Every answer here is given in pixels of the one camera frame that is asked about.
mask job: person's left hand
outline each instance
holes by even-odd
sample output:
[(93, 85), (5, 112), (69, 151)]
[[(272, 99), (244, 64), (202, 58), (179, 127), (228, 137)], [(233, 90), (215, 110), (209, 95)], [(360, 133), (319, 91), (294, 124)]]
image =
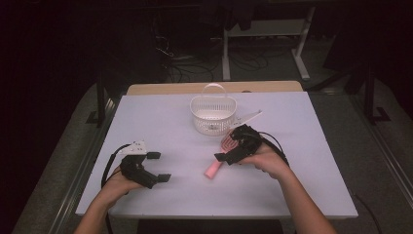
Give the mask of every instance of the person's left hand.
[(118, 167), (97, 194), (96, 199), (109, 207), (113, 207), (122, 196), (133, 189), (141, 187), (143, 186), (124, 177), (120, 167)]

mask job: white basket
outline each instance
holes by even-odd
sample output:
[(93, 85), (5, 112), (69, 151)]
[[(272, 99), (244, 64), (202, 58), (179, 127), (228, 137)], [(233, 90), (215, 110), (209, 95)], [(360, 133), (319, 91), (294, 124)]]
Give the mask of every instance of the white basket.
[[(209, 87), (222, 89), (225, 96), (204, 96), (204, 91)], [(202, 95), (191, 100), (195, 128), (208, 136), (221, 136), (228, 133), (230, 125), (234, 122), (236, 109), (237, 102), (227, 96), (224, 87), (215, 83), (206, 85)]]

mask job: human arm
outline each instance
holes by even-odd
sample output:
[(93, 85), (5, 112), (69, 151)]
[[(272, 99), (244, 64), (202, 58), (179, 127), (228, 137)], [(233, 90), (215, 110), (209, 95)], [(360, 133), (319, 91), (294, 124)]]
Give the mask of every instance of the human arm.
[(125, 178), (120, 173), (119, 167), (115, 169), (112, 176), (92, 200), (76, 228), (75, 234), (101, 233), (109, 209), (129, 191), (140, 187), (143, 186)]
[(256, 154), (240, 163), (253, 164), (279, 181), (297, 233), (336, 233), (292, 169), (268, 145), (261, 145)]

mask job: human hand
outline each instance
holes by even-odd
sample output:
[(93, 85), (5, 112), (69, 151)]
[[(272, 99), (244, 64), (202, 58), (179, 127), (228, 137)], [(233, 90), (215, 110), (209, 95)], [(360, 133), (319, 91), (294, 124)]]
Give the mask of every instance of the human hand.
[(291, 172), (290, 167), (274, 150), (265, 143), (262, 143), (255, 154), (242, 159), (240, 164), (252, 164), (256, 169), (262, 170), (275, 179), (280, 179), (283, 175)]
[(118, 167), (113, 171), (112, 176), (97, 194), (96, 199), (110, 208), (113, 207), (122, 196), (133, 189), (141, 187), (143, 186), (124, 177), (120, 167)]

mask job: white desk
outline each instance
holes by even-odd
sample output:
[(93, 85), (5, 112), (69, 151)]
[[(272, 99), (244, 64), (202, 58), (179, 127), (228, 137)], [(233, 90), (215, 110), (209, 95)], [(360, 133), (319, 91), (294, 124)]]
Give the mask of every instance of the white desk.
[[(250, 165), (223, 165), (213, 180), (203, 173), (219, 152), (222, 136), (195, 130), (186, 95), (125, 96), (109, 129), (76, 214), (83, 215), (100, 189), (107, 161), (118, 147), (144, 139), (159, 160), (143, 165), (154, 175), (171, 174), (168, 183), (124, 196), (112, 215), (135, 218), (280, 218), (290, 213), (276, 180)], [(248, 124), (276, 137), (291, 168), (329, 218), (356, 217), (340, 175), (305, 92), (234, 93), (237, 115), (261, 109)], [(112, 169), (120, 164), (118, 157)]]

